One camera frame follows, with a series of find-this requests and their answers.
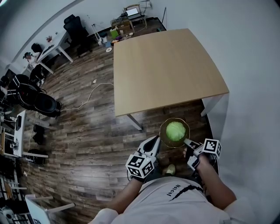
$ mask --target laptop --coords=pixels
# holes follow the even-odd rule
[[[138,12],[137,8],[127,10],[126,15],[129,20],[144,16]]]

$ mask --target shoe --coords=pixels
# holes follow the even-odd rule
[[[168,166],[168,168],[167,168],[166,173],[169,173],[169,174],[171,174],[172,176],[174,176],[175,173],[176,173],[176,167],[175,167],[175,165],[174,165],[174,164],[170,164],[170,165]]]

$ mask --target green cabbage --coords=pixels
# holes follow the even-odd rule
[[[180,122],[174,121],[167,125],[166,135],[171,141],[179,141],[184,137],[185,133],[186,129]]]

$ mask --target floor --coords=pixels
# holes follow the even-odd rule
[[[149,21],[148,28],[137,35],[156,32],[159,26],[158,21]],[[113,51],[106,53],[105,48],[94,44],[92,52],[81,58],[73,50],[68,53],[74,62],[70,64],[63,55],[59,56],[52,67],[54,74],[49,75],[42,86],[63,103],[63,109],[85,103],[98,83],[114,83]],[[143,130],[138,131],[125,118],[115,117],[113,86],[102,85],[82,108],[61,112],[57,119],[40,116],[48,120],[53,129],[46,130],[44,145],[37,146],[31,139],[30,149],[46,151],[49,159],[41,167],[30,164],[28,177],[22,176],[20,183],[28,188],[26,194],[54,196],[54,200],[42,204],[46,208],[76,204],[74,208],[53,215],[52,223],[86,224],[128,183],[125,168],[128,156],[142,141],[158,135],[166,119],[184,119],[194,141],[211,138],[208,122],[200,116],[203,109],[201,101],[193,101],[133,114],[143,125]],[[31,128],[27,126],[25,151],[28,151],[30,136]],[[174,163],[179,174],[187,174],[182,151],[183,148],[169,149],[162,144],[158,156],[161,166],[166,168]],[[22,172],[28,171],[28,163],[24,159],[21,162]]]

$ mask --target computer monitor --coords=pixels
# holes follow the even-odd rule
[[[139,13],[139,12],[137,11],[136,8],[129,9],[129,10],[126,11],[127,16],[136,15],[136,14],[138,14],[138,13]]]

